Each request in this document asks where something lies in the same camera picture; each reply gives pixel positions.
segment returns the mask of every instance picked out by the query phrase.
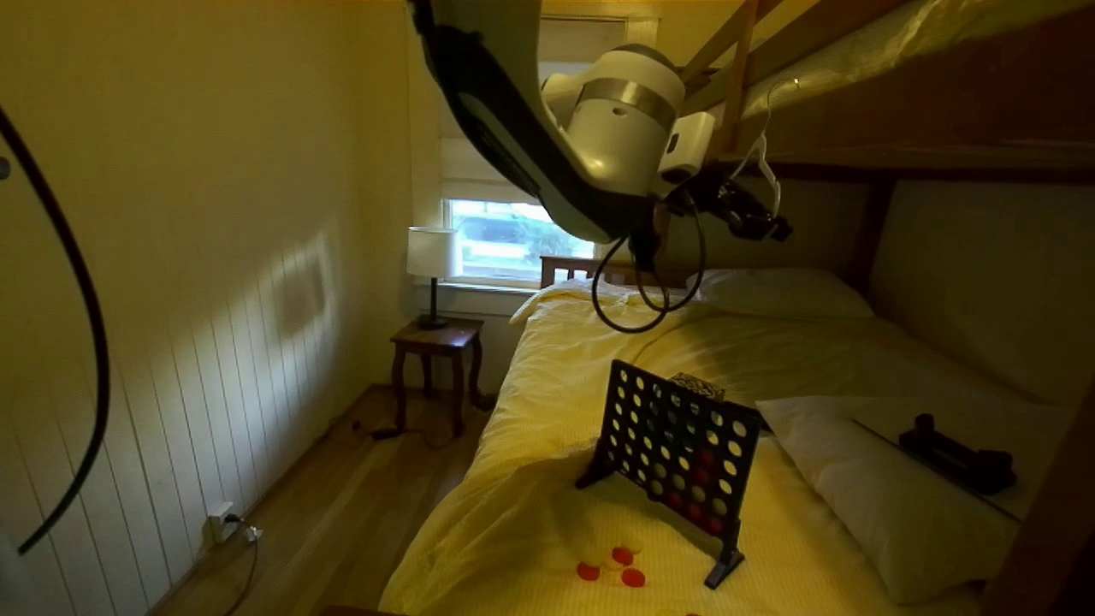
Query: bunk bed frame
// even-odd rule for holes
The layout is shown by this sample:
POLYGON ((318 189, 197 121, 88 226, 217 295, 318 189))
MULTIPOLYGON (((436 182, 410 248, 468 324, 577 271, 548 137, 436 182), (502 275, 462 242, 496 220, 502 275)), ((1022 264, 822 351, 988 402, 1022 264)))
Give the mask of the bunk bed frame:
MULTIPOLYGON (((747 0, 686 64, 689 105, 727 102, 907 0, 818 0, 749 45, 777 0, 747 0)), ((769 160, 795 171, 899 178, 1095 182, 1095 6, 966 42, 877 79, 728 122, 708 157, 742 160, 761 131, 769 160)))
MULTIPOLYGON (((818 0, 752 45, 779 0, 742 6, 686 64, 686 108, 720 105, 727 125, 708 157, 738 163, 767 132, 784 178, 869 182, 869 220, 883 226, 898 178, 1095 182, 1095 2, 996 37, 911 59, 883 74, 742 116, 747 91, 787 64, 841 42, 907 0, 818 0)), ((987 612, 1092 608, 1095 596, 1095 383, 1055 473, 1022 525, 987 612)))

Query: window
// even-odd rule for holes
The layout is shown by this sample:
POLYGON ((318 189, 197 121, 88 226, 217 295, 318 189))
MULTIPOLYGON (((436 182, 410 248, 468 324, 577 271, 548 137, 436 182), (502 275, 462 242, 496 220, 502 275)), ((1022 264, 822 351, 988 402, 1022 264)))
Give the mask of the window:
POLYGON ((453 278, 540 280, 540 254, 593 256, 593 242, 557 229, 533 202, 448 199, 453 278))
MULTIPOLYGON (((540 19, 540 79, 583 72, 622 42, 622 19, 540 19)), ((593 256, 594 245, 557 229, 465 139, 440 108, 440 220, 453 229, 453 278, 473 285, 537 285, 540 256, 593 256)))

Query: white pillow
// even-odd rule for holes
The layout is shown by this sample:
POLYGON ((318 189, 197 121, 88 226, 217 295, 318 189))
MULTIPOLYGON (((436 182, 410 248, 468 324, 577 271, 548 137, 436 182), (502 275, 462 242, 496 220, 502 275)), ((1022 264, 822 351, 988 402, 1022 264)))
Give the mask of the white pillow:
POLYGON ((757 402, 809 485, 869 554, 892 601, 988 582, 1021 525, 862 431, 836 397, 757 402))
POLYGON ((854 287, 818 267, 704 271, 699 299, 761 318, 874 318, 854 287))
POLYGON ((1013 454, 1016 485, 987 495, 992 506, 1022 519, 1036 490, 1063 441, 1072 415, 1055 402, 987 397, 987 401, 915 401, 915 397, 840 397, 827 401, 845 416, 898 441, 915 426, 917 415, 931 415, 933 426, 973 449, 996 449, 1013 454))

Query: wooden stool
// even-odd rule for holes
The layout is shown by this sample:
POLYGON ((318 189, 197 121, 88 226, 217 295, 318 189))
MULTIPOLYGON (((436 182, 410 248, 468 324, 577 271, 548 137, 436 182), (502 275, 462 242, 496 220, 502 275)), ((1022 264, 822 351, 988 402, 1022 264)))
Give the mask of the wooden stool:
POLYGON ((430 359, 436 357, 448 357, 453 359, 453 431, 462 434, 465 431, 465 351, 473 351, 473 402, 477 407, 488 407, 486 397, 480 393, 480 365, 484 365, 484 347, 480 347, 480 327, 484 321, 477 318, 448 318, 440 327, 426 327, 419 321, 410 321, 406 327, 402 327, 391 341, 398 347, 398 357, 391 364, 391 383, 398 391, 398 423, 374 431, 374 438, 392 438, 406 431, 406 387, 404 387, 404 364, 406 351, 414 351, 421 359, 421 380, 426 380, 426 393, 436 393, 430 383, 430 359))

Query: white wall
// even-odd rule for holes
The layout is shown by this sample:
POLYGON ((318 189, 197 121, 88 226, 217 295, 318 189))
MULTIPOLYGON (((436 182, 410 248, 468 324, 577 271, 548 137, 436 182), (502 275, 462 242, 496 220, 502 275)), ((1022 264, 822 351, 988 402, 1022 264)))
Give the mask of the white wall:
POLYGON ((1077 407, 1095 375, 1095 189, 905 182, 874 301, 1031 397, 1077 407))
MULTIPOLYGON (((402 0, 4 0, 0 105, 85 245, 113 420, 23 559, 47 612, 147 612, 207 510, 261 494, 378 380, 410 220, 402 0)), ((91 426, 81 311, 21 171, 0 186, 0 533, 91 426)))

